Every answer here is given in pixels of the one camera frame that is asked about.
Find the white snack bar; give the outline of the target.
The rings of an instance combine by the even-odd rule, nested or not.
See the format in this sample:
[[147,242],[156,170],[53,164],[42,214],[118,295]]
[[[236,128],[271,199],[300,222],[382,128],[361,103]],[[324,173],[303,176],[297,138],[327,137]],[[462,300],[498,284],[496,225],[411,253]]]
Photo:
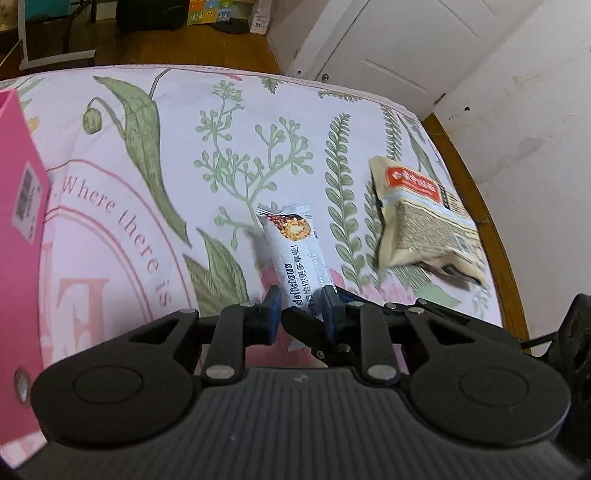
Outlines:
[[322,288],[334,284],[315,233],[311,206],[294,204],[256,215],[270,249],[270,259],[283,291],[283,307],[297,307],[322,320]]

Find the beige sunflower seed bag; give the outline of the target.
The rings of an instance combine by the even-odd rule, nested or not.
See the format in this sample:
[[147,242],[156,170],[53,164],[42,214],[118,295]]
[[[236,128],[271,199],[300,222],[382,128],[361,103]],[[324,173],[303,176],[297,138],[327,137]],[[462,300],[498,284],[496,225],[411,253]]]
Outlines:
[[383,230],[381,268],[422,264],[442,275],[488,284],[477,226],[453,191],[387,157],[369,160]]

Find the floral pink bedsheet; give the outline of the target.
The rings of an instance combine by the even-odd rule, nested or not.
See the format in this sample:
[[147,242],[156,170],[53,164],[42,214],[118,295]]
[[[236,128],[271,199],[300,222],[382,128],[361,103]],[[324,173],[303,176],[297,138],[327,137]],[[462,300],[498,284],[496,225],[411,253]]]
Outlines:
[[363,93],[205,67],[98,67],[5,80],[50,186],[41,233],[44,365],[172,311],[256,301],[276,271],[256,210],[307,204],[332,281],[500,325],[493,288],[377,270],[370,158],[453,181],[417,117]]

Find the pink cardboard box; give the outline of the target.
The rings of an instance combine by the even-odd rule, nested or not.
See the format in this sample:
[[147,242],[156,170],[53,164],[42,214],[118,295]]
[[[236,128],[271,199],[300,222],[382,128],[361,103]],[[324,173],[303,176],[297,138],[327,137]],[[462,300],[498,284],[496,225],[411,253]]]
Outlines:
[[39,268],[49,178],[17,92],[1,93],[1,443],[38,428],[31,388],[43,370]]

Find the white panel door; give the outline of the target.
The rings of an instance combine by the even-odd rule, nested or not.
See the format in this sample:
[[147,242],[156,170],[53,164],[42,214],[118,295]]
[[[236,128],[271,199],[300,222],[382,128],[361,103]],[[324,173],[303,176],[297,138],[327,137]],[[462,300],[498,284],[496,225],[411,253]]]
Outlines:
[[283,71],[392,99],[420,117],[538,7],[536,1],[302,1],[311,30]]

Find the colourful gift box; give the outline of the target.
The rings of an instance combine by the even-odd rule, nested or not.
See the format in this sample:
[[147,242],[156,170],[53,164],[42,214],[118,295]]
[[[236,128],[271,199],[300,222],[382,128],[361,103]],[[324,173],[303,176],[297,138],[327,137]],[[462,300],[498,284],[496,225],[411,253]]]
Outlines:
[[231,16],[232,0],[190,0],[187,24],[213,24],[228,22]]

